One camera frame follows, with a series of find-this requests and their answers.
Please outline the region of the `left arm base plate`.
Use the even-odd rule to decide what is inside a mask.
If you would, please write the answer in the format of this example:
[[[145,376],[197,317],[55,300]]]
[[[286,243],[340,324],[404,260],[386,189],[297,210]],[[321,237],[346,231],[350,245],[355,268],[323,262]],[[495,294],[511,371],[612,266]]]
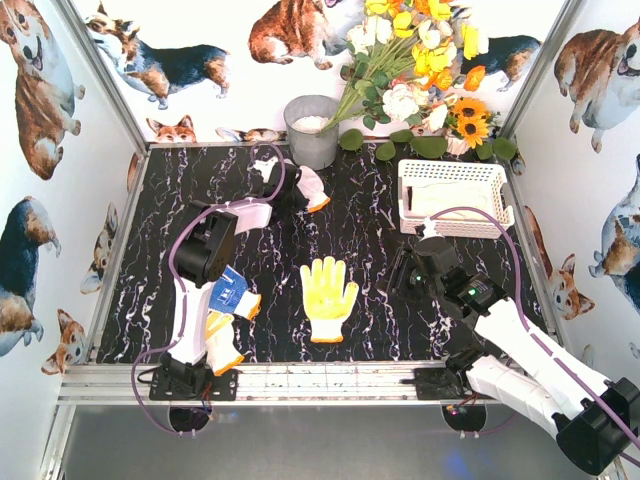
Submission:
[[[156,372],[151,380],[149,399],[152,401],[200,400],[234,401],[238,389],[239,371],[231,369],[215,376],[208,369],[199,369],[189,378],[171,375],[165,370]]]

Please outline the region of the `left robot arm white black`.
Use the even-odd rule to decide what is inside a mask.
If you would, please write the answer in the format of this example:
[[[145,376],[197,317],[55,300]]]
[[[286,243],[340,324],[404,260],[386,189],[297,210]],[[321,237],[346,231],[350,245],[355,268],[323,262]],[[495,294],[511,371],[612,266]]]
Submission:
[[[252,320],[261,296],[231,266],[235,237],[267,227],[278,209],[308,213],[330,201],[320,177],[306,166],[276,159],[261,162],[262,188],[242,200],[208,205],[194,201],[187,224],[171,252],[176,294],[174,325],[166,359],[171,367],[203,364],[219,377],[242,363],[234,346],[233,321]]]

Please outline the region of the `white glove orange cuff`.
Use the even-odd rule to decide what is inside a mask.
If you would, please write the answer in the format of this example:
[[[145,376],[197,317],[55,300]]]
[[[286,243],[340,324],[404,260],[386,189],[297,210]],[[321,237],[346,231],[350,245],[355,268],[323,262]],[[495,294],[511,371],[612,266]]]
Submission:
[[[308,201],[306,210],[309,213],[320,211],[331,200],[325,193],[324,183],[318,174],[307,166],[301,166],[301,177],[297,187],[303,197]]]

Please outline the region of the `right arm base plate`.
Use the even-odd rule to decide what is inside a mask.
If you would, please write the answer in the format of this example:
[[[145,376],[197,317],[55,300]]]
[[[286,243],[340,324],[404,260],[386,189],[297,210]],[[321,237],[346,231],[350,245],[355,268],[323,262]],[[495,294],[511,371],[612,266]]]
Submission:
[[[470,367],[416,368],[412,376],[401,383],[411,385],[419,400],[464,400],[475,393],[468,382],[470,370]]]

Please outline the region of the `yellow coated glove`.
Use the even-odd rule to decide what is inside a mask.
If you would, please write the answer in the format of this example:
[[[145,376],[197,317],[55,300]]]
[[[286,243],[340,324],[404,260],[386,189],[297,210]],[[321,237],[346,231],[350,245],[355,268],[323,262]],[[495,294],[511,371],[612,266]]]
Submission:
[[[346,264],[327,256],[300,268],[302,304],[313,343],[343,341],[342,326],[351,315],[359,285],[346,281]]]
[[[206,363],[216,377],[244,361],[234,345],[234,316],[215,310],[209,312],[205,329]]]

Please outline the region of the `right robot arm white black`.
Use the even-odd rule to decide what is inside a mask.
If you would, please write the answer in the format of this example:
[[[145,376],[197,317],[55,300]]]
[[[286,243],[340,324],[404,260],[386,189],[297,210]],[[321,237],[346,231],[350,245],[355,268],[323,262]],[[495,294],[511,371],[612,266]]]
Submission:
[[[379,287],[409,304],[436,300],[513,360],[510,368],[486,347],[469,345],[446,360],[445,372],[459,392],[498,400],[540,426],[583,472],[603,474],[638,444],[638,387],[625,377],[612,381],[570,354],[496,282],[470,274],[444,238],[400,248]]]

